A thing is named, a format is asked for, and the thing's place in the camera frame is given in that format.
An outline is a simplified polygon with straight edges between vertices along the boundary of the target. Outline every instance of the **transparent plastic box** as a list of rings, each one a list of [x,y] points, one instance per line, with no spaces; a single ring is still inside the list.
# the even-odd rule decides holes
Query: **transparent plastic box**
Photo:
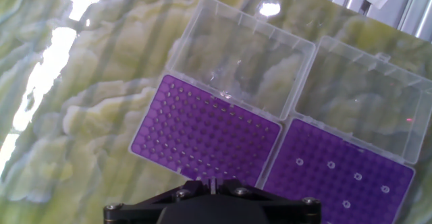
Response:
[[[416,163],[432,81],[325,36],[291,115],[399,163]]]
[[[130,151],[191,179],[316,196],[326,223],[393,223],[432,81],[328,36],[317,49],[261,19],[200,2]]]
[[[202,0],[167,69],[231,103],[283,121],[315,49],[312,42],[217,0]]]

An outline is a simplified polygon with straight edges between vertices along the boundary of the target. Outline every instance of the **green marble surface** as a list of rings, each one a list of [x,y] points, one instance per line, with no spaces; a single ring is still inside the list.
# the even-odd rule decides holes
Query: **green marble surface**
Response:
[[[254,15],[263,0],[220,0]],[[268,22],[329,35],[432,79],[431,44],[326,0],[276,0]],[[199,0],[0,0],[0,223],[101,223],[184,178],[128,153]],[[432,223],[428,132],[398,223]]]

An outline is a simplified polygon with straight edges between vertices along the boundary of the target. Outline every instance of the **screw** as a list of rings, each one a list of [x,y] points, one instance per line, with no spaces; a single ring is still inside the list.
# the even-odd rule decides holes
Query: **screw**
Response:
[[[123,206],[123,203],[111,203],[108,204],[105,208],[108,210],[117,210]]]
[[[305,202],[306,204],[318,204],[319,200],[312,197],[306,197],[303,199],[303,202]]]
[[[236,188],[236,190],[234,190],[234,193],[237,196],[245,196],[249,193],[249,190],[246,188],[243,188],[243,187],[239,187],[239,188]]]
[[[177,198],[184,198],[190,194],[190,191],[189,190],[178,190],[175,194],[176,194],[175,196],[177,196]]]

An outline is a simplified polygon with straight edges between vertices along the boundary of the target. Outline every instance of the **purple plastic tray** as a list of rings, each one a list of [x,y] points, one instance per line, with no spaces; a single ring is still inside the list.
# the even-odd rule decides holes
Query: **purple plastic tray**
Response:
[[[318,198],[324,224],[393,223],[414,170],[295,119],[264,190]]]
[[[257,182],[280,125],[165,76],[130,150],[190,179]]]

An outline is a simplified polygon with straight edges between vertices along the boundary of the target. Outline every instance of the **clear plastic lid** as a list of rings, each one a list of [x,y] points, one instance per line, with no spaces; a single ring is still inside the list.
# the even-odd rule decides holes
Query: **clear plastic lid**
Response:
[[[432,81],[387,60],[323,37],[292,113],[361,147],[416,163],[432,112]]]
[[[170,73],[277,121],[287,118],[315,52],[312,42],[217,0],[200,2],[178,44]]]

